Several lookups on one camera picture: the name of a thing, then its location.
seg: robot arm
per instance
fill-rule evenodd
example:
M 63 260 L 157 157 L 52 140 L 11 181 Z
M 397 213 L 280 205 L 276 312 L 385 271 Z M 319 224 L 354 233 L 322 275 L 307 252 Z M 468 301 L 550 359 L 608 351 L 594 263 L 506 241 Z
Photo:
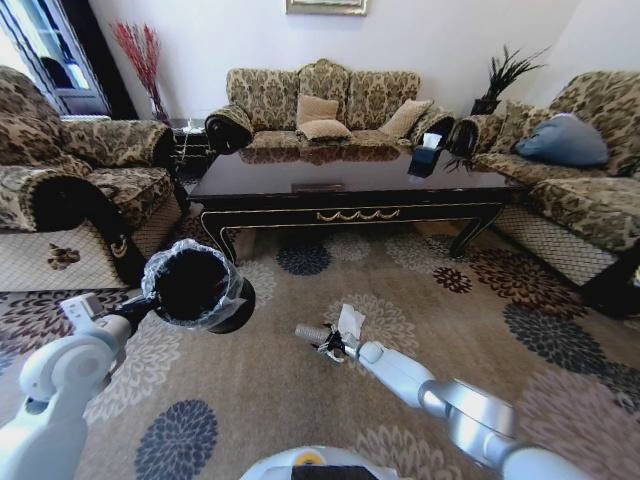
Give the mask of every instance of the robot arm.
M 94 323 L 102 308 L 95 300 L 87 294 L 63 304 L 74 334 L 45 345 L 25 363 L 20 386 L 26 398 L 0 430 L 0 478 L 73 478 L 87 438 L 87 403 L 124 361 L 135 328 L 119 315 Z
M 460 380 L 439 383 L 425 367 L 379 342 L 355 345 L 352 354 L 398 398 L 412 408 L 443 418 L 449 437 L 463 452 L 501 472 L 505 480 L 588 480 L 563 457 L 515 438 L 513 408 Z

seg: vase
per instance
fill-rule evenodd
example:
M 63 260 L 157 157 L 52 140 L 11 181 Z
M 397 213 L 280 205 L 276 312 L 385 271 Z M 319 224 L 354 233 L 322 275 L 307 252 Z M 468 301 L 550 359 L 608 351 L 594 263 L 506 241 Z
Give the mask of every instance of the vase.
M 160 94 L 155 86 L 149 91 L 149 104 L 151 105 L 151 115 L 153 115 L 153 118 L 158 122 L 169 125 L 169 117 L 162 106 Z
M 485 98 L 476 98 L 473 102 L 473 108 L 471 109 L 471 115 L 489 115 L 495 112 L 498 108 L 500 100 L 488 100 Z

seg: plastic wrap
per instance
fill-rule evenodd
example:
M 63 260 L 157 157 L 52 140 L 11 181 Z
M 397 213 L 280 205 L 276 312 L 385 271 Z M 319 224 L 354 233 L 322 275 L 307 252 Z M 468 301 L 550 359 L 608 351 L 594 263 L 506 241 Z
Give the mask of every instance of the plastic wrap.
M 160 295 L 157 288 L 158 280 L 164 275 L 171 275 L 168 268 L 171 261 L 188 251 L 197 251 L 213 255 L 220 262 L 220 265 L 222 265 L 226 271 L 226 277 L 224 277 L 226 286 L 220 299 L 213 308 L 200 311 L 194 318 L 177 318 L 175 315 L 172 315 L 171 312 L 167 311 L 166 308 L 162 307 L 156 309 L 156 311 L 168 323 L 193 329 L 209 329 L 231 317 L 245 302 L 244 299 L 239 297 L 244 280 L 235 266 L 227 260 L 221 252 L 200 245 L 192 239 L 176 242 L 171 249 L 158 252 L 149 259 L 144 268 L 142 293 L 147 300 L 162 305 L 163 302 L 158 298 Z M 194 275 L 193 278 L 194 286 L 197 285 L 196 282 L 203 281 L 203 279 L 195 277 L 197 277 L 197 275 Z

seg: coffee table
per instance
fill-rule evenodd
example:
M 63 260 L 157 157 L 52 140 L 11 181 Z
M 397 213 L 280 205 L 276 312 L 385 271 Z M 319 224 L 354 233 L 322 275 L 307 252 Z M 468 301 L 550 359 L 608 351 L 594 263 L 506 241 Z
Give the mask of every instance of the coffee table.
M 220 156 L 190 199 L 204 205 L 205 230 L 234 262 L 229 228 L 469 220 L 450 247 L 457 258 L 525 191 L 498 173 L 448 167 L 448 152 L 433 166 L 391 150 L 371 155 L 375 161 L 366 155 L 363 161 L 361 154 L 357 161 L 336 160 L 322 150 L 299 157 L 255 151 Z

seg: floor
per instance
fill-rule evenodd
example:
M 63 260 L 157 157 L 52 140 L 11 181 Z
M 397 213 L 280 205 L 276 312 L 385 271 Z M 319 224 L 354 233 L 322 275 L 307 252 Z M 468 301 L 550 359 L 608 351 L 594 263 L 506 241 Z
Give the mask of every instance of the floor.
M 364 339 L 513 404 L 523 439 L 594 478 L 640 478 L 640 325 L 585 308 L 491 232 L 451 260 L 456 232 L 440 223 L 236 234 L 240 272 L 257 292 L 253 318 L 217 336 L 148 316 L 87 410 L 76 478 L 235 479 L 305 444 L 350 448 L 418 480 L 493 478 L 450 444 L 440 421 L 293 336 L 299 322 L 336 321 L 343 303 L 366 315 Z M 207 241 L 194 218 L 181 236 Z M 21 400 L 28 355 L 69 332 L 56 307 L 69 295 L 0 295 L 0 423 Z M 129 295 L 99 292 L 107 305 Z

